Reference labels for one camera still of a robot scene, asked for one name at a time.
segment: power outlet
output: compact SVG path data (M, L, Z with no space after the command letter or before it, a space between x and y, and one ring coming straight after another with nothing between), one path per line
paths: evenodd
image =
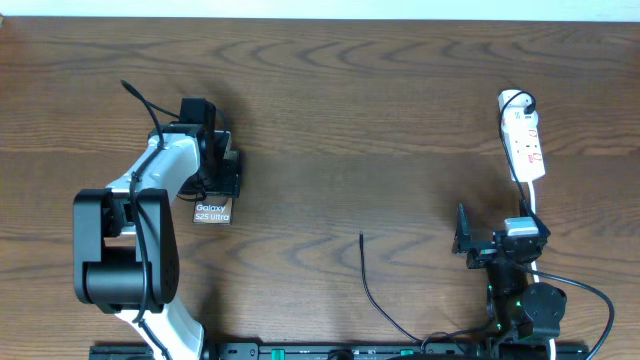
M500 110L519 91L503 91L498 96ZM501 120L507 151L520 182L533 181L545 174L537 128L538 113L536 111L531 114L524 113L525 107L532 101L528 95L519 95L509 103ZM513 174L511 174L511 180L515 181Z

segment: wood grain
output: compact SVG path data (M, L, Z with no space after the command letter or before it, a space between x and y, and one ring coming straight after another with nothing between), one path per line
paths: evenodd
M0 30L0 359L86 359L137 342L72 290L71 203L141 154L151 121L127 79L177 110L225 110L245 181L229 228L173 218L179 293L217 339L405 341L484 321L485 275L452 256L455 207L515 214L496 95L536 94L553 236L540 268L606 292L599 359L640 357L640 26L604 23L9 18ZM569 296L562 340L606 306Z

